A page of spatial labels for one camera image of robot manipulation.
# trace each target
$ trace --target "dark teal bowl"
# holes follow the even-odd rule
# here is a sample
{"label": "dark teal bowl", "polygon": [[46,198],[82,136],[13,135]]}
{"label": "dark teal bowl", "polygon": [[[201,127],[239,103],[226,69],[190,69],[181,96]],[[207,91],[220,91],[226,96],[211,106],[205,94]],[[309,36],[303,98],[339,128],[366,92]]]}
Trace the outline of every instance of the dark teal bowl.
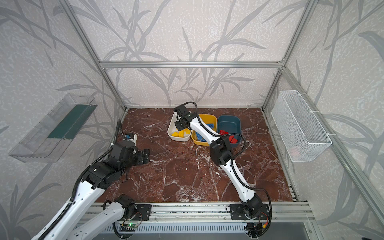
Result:
{"label": "dark teal bowl", "polygon": [[[240,118],[232,115],[221,115],[217,119],[217,132],[220,132],[220,130],[228,133],[241,134]],[[242,140],[242,138],[237,135],[235,135],[234,138],[237,139],[237,143],[231,143],[232,148],[237,147]]]}

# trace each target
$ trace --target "aluminum frame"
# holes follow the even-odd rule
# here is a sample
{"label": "aluminum frame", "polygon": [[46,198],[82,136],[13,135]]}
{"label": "aluminum frame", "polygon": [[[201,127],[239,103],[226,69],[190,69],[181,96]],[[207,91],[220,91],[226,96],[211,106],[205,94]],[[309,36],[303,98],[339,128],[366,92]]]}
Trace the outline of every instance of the aluminum frame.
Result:
{"label": "aluminum frame", "polygon": [[[300,18],[299,24],[296,27],[295,33],[293,34],[291,42],[289,43],[287,51],[285,52],[284,57],[282,59],[282,67],[285,67],[288,63],[288,60],[291,58],[293,50],[295,49],[298,41],[300,40],[300,37],[305,27],[307,26],[318,1],[319,0],[308,0],[308,3],[305,6],[303,14]],[[266,105],[268,104],[268,101],[270,100],[272,93],[275,90],[280,80],[280,76],[281,76],[281,68],[278,69],[278,72],[275,76],[275,79],[273,80],[271,88],[268,91],[268,94],[265,98],[262,108],[265,108]]]}
{"label": "aluminum frame", "polygon": [[81,42],[83,43],[85,49],[87,50],[89,56],[91,57],[93,63],[96,65],[96,68],[98,69],[100,75],[104,79],[105,83],[107,84],[108,88],[111,90],[113,96],[115,96],[116,101],[120,104],[120,106],[125,110],[126,106],[124,104],[124,101],[121,99],[119,93],[117,92],[117,89],[115,88],[114,84],[108,77],[107,73],[102,69],[99,65],[100,60],[96,54],[96,51],[91,46],[90,41],[83,30],[80,21],[76,17],[76,14],[74,13],[70,3],[68,0],[58,0],[59,5],[61,9],[63,10],[63,13],[67,16],[67,19],[69,20],[70,24],[74,28],[77,36],[80,38]]}
{"label": "aluminum frame", "polygon": [[102,68],[281,68],[280,61],[102,61]]}
{"label": "aluminum frame", "polygon": [[[281,73],[294,90],[297,90],[299,93],[305,93],[302,86],[297,82],[295,76],[287,67],[283,67]],[[319,120],[320,124],[323,126],[325,131],[331,134],[335,134],[331,126],[328,124],[323,115],[319,112],[319,109],[317,109],[315,104],[313,104],[312,100],[308,97],[308,95],[303,94],[302,97],[308,103],[312,111],[314,111],[317,119]],[[364,174],[362,169],[356,163],[355,159],[348,152],[347,148],[344,146],[338,136],[330,135],[329,137],[333,142],[331,148],[335,153],[336,157],[339,159],[339,162],[344,167],[345,171],[348,173],[355,186],[359,189],[361,196],[367,202],[368,206],[372,209],[372,212],[378,218],[381,225],[384,226],[384,199],[380,196],[379,192],[372,185],[370,180]]]}
{"label": "aluminum frame", "polygon": [[[258,220],[231,220],[231,213],[226,209],[230,204],[240,204],[240,202],[145,202],[136,204],[152,204],[149,223],[258,222]],[[79,223],[85,223],[99,214],[103,210],[102,205],[102,203],[94,203]],[[316,222],[308,202],[272,202],[272,216],[272,222]]]}
{"label": "aluminum frame", "polygon": [[291,174],[290,174],[290,172],[288,170],[287,165],[285,164],[283,155],[282,155],[282,153],[280,152],[280,150],[278,148],[276,137],[273,134],[271,125],[269,123],[269,120],[267,119],[267,117],[265,115],[265,112],[262,111],[262,113],[263,113],[264,120],[266,122],[266,126],[268,128],[268,132],[269,132],[269,134],[271,136],[271,139],[272,139],[272,142],[273,142],[273,146],[275,147],[277,156],[278,156],[278,158],[280,160],[280,165],[281,165],[281,168],[283,169],[283,173],[284,173],[285,179],[287,180],[287,183],[291,185],[291,188],[293,189],[293,192],[295,193],[295,197],[296,197],[297,201],[300,201],[300,195],[298,195],[298,193],[296,191],[297,188],[295,186],[295,182],[292,180],[292,176],[291,176]]}
{"label": "aluminum frame", "polygon": [[324,240],[319,225],[316,222],[304,222],[309,240]]}

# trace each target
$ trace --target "clear plastic tray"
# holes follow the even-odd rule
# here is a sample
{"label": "clear plastic tray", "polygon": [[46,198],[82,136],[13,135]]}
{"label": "clear plastic tray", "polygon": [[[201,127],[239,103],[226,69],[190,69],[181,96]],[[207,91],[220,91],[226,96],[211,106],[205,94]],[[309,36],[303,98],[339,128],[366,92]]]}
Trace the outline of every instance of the clear plastic tray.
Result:
{"label": "clear plastic tray", "polygon": [[93,100],[67,94],[9,155],[23,162],[57,162],[96,108]]}

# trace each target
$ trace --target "black mounting plate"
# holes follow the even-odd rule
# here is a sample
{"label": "black mounting plate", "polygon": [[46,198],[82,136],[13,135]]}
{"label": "black mounting plate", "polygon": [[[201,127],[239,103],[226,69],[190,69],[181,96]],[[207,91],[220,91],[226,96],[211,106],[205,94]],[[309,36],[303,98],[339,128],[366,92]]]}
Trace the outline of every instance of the black mounting plate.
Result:
{"label": "black mounting plate", "polygon": [[151,214],[151,204],[136,204],[137,210],[140,214],[136,214],[136,216],[132,219],[133,221],[148,221],[149,215]]}
{"label": "black mounting plate", "polygon": [[[229,211],[231,212],[232,220],[249,220],[249,218],[245,216],[244,207],[242,204],[230,204],[229,208],[230,208]],[[258,216],[256,216],[255,220],[267,219],[267,217],[264,214],[262,214],[262,212],[265,213],[267,216],[269,216],[268,204],[262,204],[262,207],[259,210],[259,214]]]}

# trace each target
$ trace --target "black cable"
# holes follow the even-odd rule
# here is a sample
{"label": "black cable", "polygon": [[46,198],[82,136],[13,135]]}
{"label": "black cable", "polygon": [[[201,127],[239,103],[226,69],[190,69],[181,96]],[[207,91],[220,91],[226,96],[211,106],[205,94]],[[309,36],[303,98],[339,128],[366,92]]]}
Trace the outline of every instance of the black cable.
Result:
{"label": "black cable", "polygon": [[246,187],[246,188],[248,188],[248,189],[250,189],[250,190],[253,190],[253,191],[264,191],[264,192],[266,193],[266,196],[267,196],[267,198],[268,198],[268,203],[269,203],[269,218],[268,218],[269,221],[268,221],[267,226],[265,227],[265,230],[259,235],[259,237],[262,236],[262,235],[269,229],[270,223],[272,222],[272,203],[271,203],[271,198],[269,197],[268,192],[267,192],[264,188],[257,189],[257,188],[250,187],[250,186],[246,185],[246,184],[240,179],[240,177],[237,175],[237,173],[236,173],[236,171],[235,171],[235,167],[233,166],[233,161],[235,160],[235,158],[238,157],[238,156],[245,150],[245,148],[246,148],[247,141],[246,141],[245,137],[244,137],[243,135],[241,135],[241,134],[238,134],[238,133],[229,133],[229,134],[224,134],[224,135],[220,135],[220,134],[214,134],[214,133],[212,133],[211,130],[208,130],[208,129],[202,124],[202,122],[201,122],[201,120],[200,120],[200,117],[199,117],[199,114],[198,114],[198,112],[197,112],[197,104],[196,104],[195,102],[191,102],[191,101],[190,101],[190,102],[186,102],[186,103],[184,103],[183,105],[186,105],[186,104],[189,104],[189,103],[195,105],[196,114],[197,114],[197,120],[199,121],[200,125],[201,125],[207,132],[209,132],[212,136],[214,136],[214,137],[227,137],[227,136],[237,135],[237,136],[240,136],[240,137],[243,139],[244,145],[243,145],[243,147],[241,148],[241,150],[240,150],[238,153],[236,153],[236,154],[232,157],[232,159],[231,159],[231,165],[230,165],[230,166],[232,167],[233,173],[235,174],[237,180],[238,180],[244,187]]}
{"label": "black cable", "polygon": [[[119,119],[118,120],[118,123],[116,125],[116,130],[115,130],[115,135],[113,137],[113,144],[116,143],[117,139],[118,139],[118,134],[121,130],[121,120]],[[113,145],[105,152],[103,153],[100,157],[98,157],[95,161],[92,162],[92,164],[95,164],[97,163],[98,161],[102,160],[105,156],[107,156],[113,149]],[[47,230],[45,230],[43,232],[43,234],[39,237],[38,240],[44,240],[44,238],[52,231],[52,229],[60,222],[60,220],[65,216],[65,214],[68,212],[68,210],[71,208],[72,204],[74,204],[74,199],[76,197],[76,193],[77,193],[77,189],[79,187],[79,184],[81,182],[81,179],[83,178],[84,174],[88,171],[89,167],[91,166],[87,166],[83,172],[79,175],[79,177],[76,179],[76,182],[73,186],[73,189],[72,189],[72,194],[71,194],[71,197],[70,197],[70,200],[69,200],[69,203],[67,203],[67,206],[65,206],[65,208],[63,209],[63,211],[59,214],[59,216],[53,221],[53,223],[47,228]]]}

